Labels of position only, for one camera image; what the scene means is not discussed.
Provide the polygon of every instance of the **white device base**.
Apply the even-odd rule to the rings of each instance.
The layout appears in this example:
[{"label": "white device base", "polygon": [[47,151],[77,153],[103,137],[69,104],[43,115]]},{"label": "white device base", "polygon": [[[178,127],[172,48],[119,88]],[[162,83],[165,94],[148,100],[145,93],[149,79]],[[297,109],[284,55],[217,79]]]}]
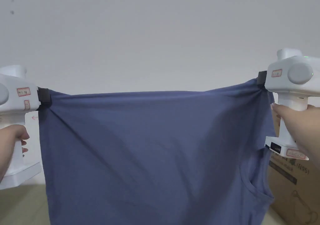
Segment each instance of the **white device base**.
[{"label": "white device base", "polygon": [[0,190],[11,187],[17,187],[40,172],[40,162],[26,164],[21,169],[6,174],[0,183]]},{"label": "white device base", "polygon": [[309,160],[309,158],[300,152],[297,147],[292,147],[285,144],[279,137],[267,136],[265,144],[266,147],[282,157]]}]

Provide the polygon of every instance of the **floor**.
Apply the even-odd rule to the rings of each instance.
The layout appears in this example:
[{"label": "floor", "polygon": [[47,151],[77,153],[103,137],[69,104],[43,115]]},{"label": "floor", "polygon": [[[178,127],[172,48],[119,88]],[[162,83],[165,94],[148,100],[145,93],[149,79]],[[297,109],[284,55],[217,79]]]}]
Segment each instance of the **floor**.
[{"label": "floor", "polygon": [[[0,190],[0,225],[50,225],[45,185]],[[262,225],[285,225],[270,209]]]}]

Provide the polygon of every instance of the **white wall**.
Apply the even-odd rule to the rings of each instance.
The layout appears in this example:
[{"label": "white wall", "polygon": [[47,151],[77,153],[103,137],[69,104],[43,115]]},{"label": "white wall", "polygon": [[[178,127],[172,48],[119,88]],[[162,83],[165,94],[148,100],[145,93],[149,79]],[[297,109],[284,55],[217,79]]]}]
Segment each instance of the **white wall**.
[{"label": "white wall", "polygon": [[[214,89],[255,78],[284,47],[320,56],[319,5],[0,0],[0,66],[23,65],[37,86],[69,94]],[[32,116],[26,160],[40,157]],[[43,174],[35,182],[43,183]]]}]

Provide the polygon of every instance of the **round knob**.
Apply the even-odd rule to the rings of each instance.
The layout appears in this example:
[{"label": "round knob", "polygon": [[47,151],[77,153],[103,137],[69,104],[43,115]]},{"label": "round knob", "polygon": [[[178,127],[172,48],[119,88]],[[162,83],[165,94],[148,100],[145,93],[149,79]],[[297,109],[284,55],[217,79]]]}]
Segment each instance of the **round knob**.
[{"label": "round knob", "polygon": [[312,76],[312,67],[307,63],[294,64],[288,71],[288,78],[294,84],[305,84]]},{"label": "round knob", "polygon": [[8,88],[4,84],[0,83],[0,105],[5,104],[9,99]]}]

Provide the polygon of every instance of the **black clamp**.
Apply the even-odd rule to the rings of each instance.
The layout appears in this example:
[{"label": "black clamp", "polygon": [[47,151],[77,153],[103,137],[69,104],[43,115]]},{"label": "black clamp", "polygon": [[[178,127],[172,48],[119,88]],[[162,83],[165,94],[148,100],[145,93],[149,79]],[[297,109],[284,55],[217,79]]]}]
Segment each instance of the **black clamp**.
[{"label": "black clamp", "polygon": [[267,71],[264,70],[262,72],[259,72],[258,77],[257,77],[257,86],[258,88],[264,89],[264,85],[266,83],[266,78],[267,78]]},{"label": "black clamp", "polygon": [[38,87],[38,99],[39,99],[39,102],[41,102],[41,105],[37,110],[49,108],[52,105],[49,89]]}]

